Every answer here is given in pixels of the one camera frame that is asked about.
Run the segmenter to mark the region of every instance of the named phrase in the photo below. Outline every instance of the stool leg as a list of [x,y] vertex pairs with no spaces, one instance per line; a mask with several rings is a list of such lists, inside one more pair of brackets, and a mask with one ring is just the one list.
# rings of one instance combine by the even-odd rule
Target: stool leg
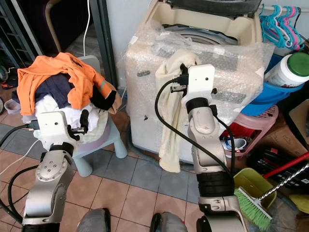
[[124,143],[121,140],[121,137],[119,136],[118,139],[114,142],[115,147],[115,154],[117,158],[123,159],[127,156],[127,149]]
[[74,162],[80,176],[87,177],[92,173],[91,165],[84,158],[74,159]]

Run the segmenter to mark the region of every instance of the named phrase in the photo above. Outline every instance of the white wall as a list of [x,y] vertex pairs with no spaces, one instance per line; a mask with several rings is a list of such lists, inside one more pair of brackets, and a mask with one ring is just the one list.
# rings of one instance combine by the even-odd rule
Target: white wall
[[[132,35],[143,19],[150,1],[151,0],[106,0],[113,51],[117,65]],[[293,4],[301,8],[309,8],[309,0],[263,0],[262,2],[265,3],[266,6],[271,6],[273,4],[279,4],[281,6]],[[308,22],[309,13],[302,13],[296,26],[299,33],[306,38],[309,38]],[[117,74],[118,86],[124,89],[126,86],[126,78],[122,67],[117,67]]]

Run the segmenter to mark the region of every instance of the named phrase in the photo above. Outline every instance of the blue basket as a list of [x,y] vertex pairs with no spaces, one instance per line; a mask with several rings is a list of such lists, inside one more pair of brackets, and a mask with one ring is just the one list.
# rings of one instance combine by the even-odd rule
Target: blue basket
[[[266,72],[271,70],[276,64],[280,62],[282,57],[273,55]],[[300,90],[305,83],[294,88],[282,88],[274,86],[270,83],[264,82],[263,92],[257,96],[250,104],[248,104],[241,112],[249,116],[258,116],[275,105],[277,102],[290,96],[292,92]]]

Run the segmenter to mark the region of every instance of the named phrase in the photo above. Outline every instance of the washing machine lid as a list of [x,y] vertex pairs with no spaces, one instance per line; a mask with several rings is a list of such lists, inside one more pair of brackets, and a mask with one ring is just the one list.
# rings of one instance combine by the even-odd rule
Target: washing machine lid
[[240,16],[255,13],[262,0],[167,0],[172,7],[202,13]]

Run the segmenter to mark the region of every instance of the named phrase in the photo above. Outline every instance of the green lid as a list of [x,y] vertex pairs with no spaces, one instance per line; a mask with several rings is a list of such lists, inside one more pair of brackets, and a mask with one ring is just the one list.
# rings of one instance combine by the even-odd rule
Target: green lid
[[289,70],[297,76],[309,76],[309,55],[296,52],[288,58]]

